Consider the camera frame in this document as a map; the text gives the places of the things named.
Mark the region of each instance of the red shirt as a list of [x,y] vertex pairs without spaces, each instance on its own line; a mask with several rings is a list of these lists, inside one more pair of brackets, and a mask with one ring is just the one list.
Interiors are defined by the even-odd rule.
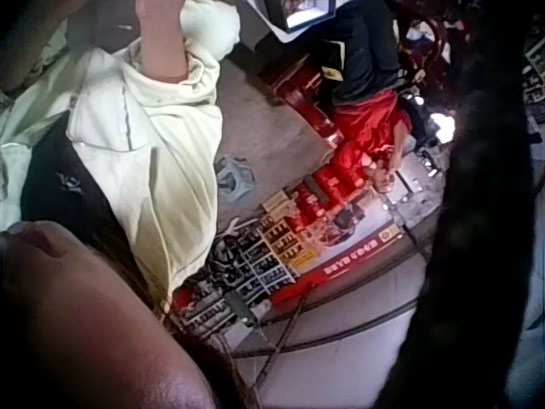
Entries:
[[409,132],[412,123],[407,112],[396,107],[398,95],[384,89],[359,104],[336,107],[333,122],[345,137],[337,148],[333,165],[344,171],[361,168],[361,157],[367,153],[373,160],[389,160],[393,151],[393,127],[403,121]]

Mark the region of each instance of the dark pants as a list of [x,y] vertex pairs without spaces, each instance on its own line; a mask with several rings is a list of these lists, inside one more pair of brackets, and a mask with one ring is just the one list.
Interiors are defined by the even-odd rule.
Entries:
[[352,0],[323,28],[325,40],[345,44],[344,80],[332,90],[334,106],[360,102],[396,83],[398,47],[384,0]]

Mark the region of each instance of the red cloth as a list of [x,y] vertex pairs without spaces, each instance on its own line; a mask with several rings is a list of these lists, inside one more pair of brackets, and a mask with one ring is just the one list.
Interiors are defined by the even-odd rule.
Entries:
[[384,89],[359,104],[336,107],[333,122],[345,136],[333,158],[333,165],[353,173],[367,153],[373,160],[389,160],[393,151],[393,127],[403,121],[412,130],[407,112],[396,107],[398,95]]

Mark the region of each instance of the chair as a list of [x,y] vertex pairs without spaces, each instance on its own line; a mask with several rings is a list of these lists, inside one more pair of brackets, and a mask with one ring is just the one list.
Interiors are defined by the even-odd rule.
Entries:
[[[399,62],[407,71],[407,81],[401,88],[415,85],[423,96],[441,100],[437,95],[443,94],[448,84],[448,72],[441,66],[441,55],[447,38],[444,26],[439,20],[401,3],[394,2],[391,8],[397,17],[399,38],[402,38]],[[434,40],[424,48],[416,47],[406,40],[411,25],[420,21],[430,26],[434,36]],[[343,136],[316,104],[324,84],[324,76],[319,67],[311,63],[309,54],[288,64],[267,66],[259,74],[259,79],[276,102],[280,101],[292,107],[324,141],[333,149],[337,148]]]

